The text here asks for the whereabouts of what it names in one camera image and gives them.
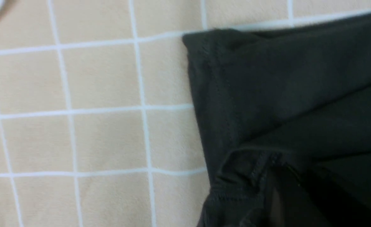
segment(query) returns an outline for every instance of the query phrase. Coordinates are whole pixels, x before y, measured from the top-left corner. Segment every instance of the grid pattern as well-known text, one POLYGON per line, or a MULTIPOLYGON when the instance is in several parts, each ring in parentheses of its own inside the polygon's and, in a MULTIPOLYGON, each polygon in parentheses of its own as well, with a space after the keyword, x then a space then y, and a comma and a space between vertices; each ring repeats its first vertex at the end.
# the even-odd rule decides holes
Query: grid pattern
POLYGON ((0 18, 0 226, 195 225, 209 185, 180 37, 371 11, 368 0, 78 3, 24 0, 0 18))

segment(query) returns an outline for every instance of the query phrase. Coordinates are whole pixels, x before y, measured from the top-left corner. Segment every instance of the black garment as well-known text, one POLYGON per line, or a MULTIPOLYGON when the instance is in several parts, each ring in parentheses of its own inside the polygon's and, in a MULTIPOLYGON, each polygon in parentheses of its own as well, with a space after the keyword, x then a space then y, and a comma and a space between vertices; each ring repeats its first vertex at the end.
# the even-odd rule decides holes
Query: black garment
POLYGON ((198 226, 264 226, 267 175, 283 175, 275 185, 289 176, 273 166, 304 178, 291 184, 307 184, 311 201, 321 197, 311 179, 324 171, 333 182, 324 185, 371 200, 359 198, 371 197, 371 14, 290 30, 213 30, 183 42, 211 184, 198 226))

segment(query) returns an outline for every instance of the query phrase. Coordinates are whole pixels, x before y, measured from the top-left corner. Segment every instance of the tiled floor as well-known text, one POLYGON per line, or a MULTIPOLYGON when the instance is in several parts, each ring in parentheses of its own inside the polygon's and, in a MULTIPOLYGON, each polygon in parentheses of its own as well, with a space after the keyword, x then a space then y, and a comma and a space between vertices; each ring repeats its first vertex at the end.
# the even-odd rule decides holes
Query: tiled floor
POLYGON ((209 184, 181 35, 369 10, 371 0, 10 0, 0 227, 195 226, 209 184))

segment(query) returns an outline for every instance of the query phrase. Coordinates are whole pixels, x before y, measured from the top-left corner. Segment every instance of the fabric fold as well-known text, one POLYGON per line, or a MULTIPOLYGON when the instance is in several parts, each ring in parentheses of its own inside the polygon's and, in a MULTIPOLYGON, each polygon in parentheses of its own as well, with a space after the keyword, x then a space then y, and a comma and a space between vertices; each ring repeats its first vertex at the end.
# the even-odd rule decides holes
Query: fabric fold
POLYGON ((288 30, 212 30, 183 42, 212 187, 199 226, 240 226, 261 209, 272 166, 305 170, 371 153, 371 14, 288 30), (242 210, 221 216, 229 206, 242 210))

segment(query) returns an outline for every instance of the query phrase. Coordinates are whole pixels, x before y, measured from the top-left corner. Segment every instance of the white grout line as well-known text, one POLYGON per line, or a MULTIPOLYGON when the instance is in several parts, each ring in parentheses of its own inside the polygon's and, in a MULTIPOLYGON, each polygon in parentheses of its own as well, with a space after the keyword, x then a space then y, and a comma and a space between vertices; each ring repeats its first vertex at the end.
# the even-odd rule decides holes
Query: white grout line
MULTIPOLYGON (((1 136, 1 139, 2 139, 3 151, 5 153, 6 164, 7 164, 7 167, 8 167, 8 173, 13 174, 13 169, 12 169, 12 166, 11 166, 11 161, 10 161, 10 156, 9 156, 8 144, 6 142, 5 131, 3 129, 3 124, 2 124, 1 119, 0 119, 0 136, 1 136)), ((20 203, 19 203, 19 197, 18 197, 18 194, 17 194, 16 183, 14 182, 14 178, 12 176, 10 176, 10 183, 11 183, 11 188, 12 188, 12 191, 13 191, 14 201, 15 201, 15 205, 16 205, 19 227, 24 227, 23 219, 21 218, 20 203)))
POLYGON ((293 0, 288 0, 288 21, 289 26, 294 27, 293 23, 293 0))
MULTIPOLYGON (((180 104, 180 105, 146 105, 144 109, 147 110, 182 110, 192 109, 192 104, 180 104)), ((96 109, 71 109, 71 110, 55 110, 55 111, 44 111, 44 112, 32 112, 32 113, 15 113, 15 114, 0 114, 0 119, 16 119, 16 118, 35 118, 35 117, 47 117, 47 116, 60 116, 60 115, 79 115, 79 114, 106 114, 115 112, 125 112, 133 110, 142 110, 142 106, 128 106, 128 107, 117 107, 117 108, 96 108, 96 109)))
MULTIPOLYGON (((61 43, 59 40, 58 35, 58 28, 56 23, 56 17, 53 11, 53 2, 52 0, 47 1, 48 4, 48 10, 50 13, 50 23, 52 27, 52 33, 54 36, 54 41, 56 44, 56 51, 58 54, 59 59, 59 66, 61 71, 61 80, 62 80, 62 86, 63 86, 63 92, 65 94, 65 102, 66 102, 66 109, 68 112, 72 109, 72 103, 70 99, 70 91, 69 91, 69 83, 68 83, 68 76, 66 73, 65 68, 65 61, 63 59, 62 51, 61 51, 61 43)), ((69 133, 70 133, 70 142, 72 147, 72 156, 73 156, 73 172, 76 174, 78 171, 77 167, 77 154, 76 154, 76 137, 75 137, 75 127, 74 127, 74 121, 73 121, 73 115, 68 115, 68 123, 69 123, 69 133)), ((82 218, 82 208, 80 206, 80 191, 79 191, 79 182, 78 177, 74 177, 74 190, 75 190, 75 197, 76 197, 76 208, 77 208, 77 214, 78 214, 78 221, 79 221, 79 227, 83 227, 83 218, 82 218)))
POLYGON ((154 36, 148 36, 148 37, 143 37, 143 38, 137 37, 137 43, 147 43, 147 42, 152 42, 152 41, 160 40, 160 39, 181 37, 185 33, 194 33, 194 32, 198 32, 198 30, 164 32, 164 33, 154 35, 154 36))
POLYGON ((208 29, 207 3, 205 0, 201 0, 201 21, 203 23, 203 30, 207 30, 208 29))
POLYGON ((278 29, 280 27, 285 27, 289 25, 289 20, 269 20, 262 21, 258 23, 251 24, 242 24, 231 26, 231 28, 241 31, 259 31, 259 30, 268 30, 268 29, 278 29))
POLYGON ((172 176, 189 176, 189 175, 193 175, 193 174, 197 174, 197 173, 201 173, 205 171, 207 171, 206 167, 198 168, 195 170, 189 170, 189 171, 167 171, 167 170, 153 168, 153 172, 166 174, 166 175, 172 175, 172 176))
POLYGON ((139 40, 138 40, 138 31, 136 27, 136 17, 133 0, 128 0, 129 4, 129 13, 131 15, 131 27, 132 35, 134 38, 134 50, 136 57, 136 66, 138 72, 138 81, 139 81, 139 95, 141 96, 141 105, 142 105, 142 121, 144 127, 144 139, 145 139, 145 150, 146 150, 146 161, 148 164, 148 183, 149 183, 149 197, 150 197, 150 209, 151 209, 151 227, 156 227, 156 207, 155 207, 155 192, 153 186, 153 174, 152 174, 152 161, 150 153, 150 141, 149 141, 149 129, 148 129, 148 118, 146 115, 146 105, 145 105, 145 91, 144 83, 142 79, 142 63, 141 63, 141 54, 139 51, 139 40))
MULTIPOLYGON (((122 174, 131 174, 136 172, 148 172, 149 168, 134 168, 122 170, 109 171, 95 171, 95 172, 66 172, 66 171, 42 171, 42 172, 21 172, 21 173, 0 173, 1 177, 97 177, 97 176, 115 176, 122 174)), ((206 172, 207 168, 198 168, 188 171, 168 171, 159 168, 151 168, 151 172, 166 174, 171 176, 191 176, 201 172, 206 172)))
MULTIPOLYGON (((263 29, 269 29, 269 28, 270 29, 277 28, 279 26, 290 25, 291 19, 292 19, 292 23, 294 22, 318 22, 318 21, 323 21, 323 20, 334 20, 334 19, 340 19, 343 17, 371 13, 371 10, 356 10, 356 11, 343 12, 343 13, 294 18, 293 17, 293 0, 287 0, 287 1, 288 1, 288 19, 286 20, 268 20, 268 21, 262 21, 258 23, 240 24, 240 25, 230 26, 230 27, 234 29, 238 29, 238 30, 263 30, 263 29)), ((206 8, 205 8, 204 2, 205 0, 201 0, 201 17, 202 17, 202 22, 203 22, 203 28, 207 29, 206 8)), ((138 43, 152 42, 152 41, 164 39, 164 38, 180 37, 184 35, 185 33, 193 33, 193 32, 198 32, 198 31, 188 30, 188 31, 165 32, 165 33, 161 33, 161 34, 154 35, 154 36, 137 38, 137 42, 138 43)), ((92 42, 59 44, 59 49, 62 50, 62 49, 74 49, 74 48, 89 48, 89 47, 97 47, 97 46, 111 46, 111 45, 121 45, 121 44, 131 44, 131 43, 134 43, 134 39, 101 40, 101 41, 92 41, 92 42)), ((16 48, 16 49, 0 50, 0 55, 13 55, 13 54, 19 54, 19 53, 31 53, 31 52, 56 50, 56 49, 57 49, 56 45, 23 47, 23 48, 16 48)))

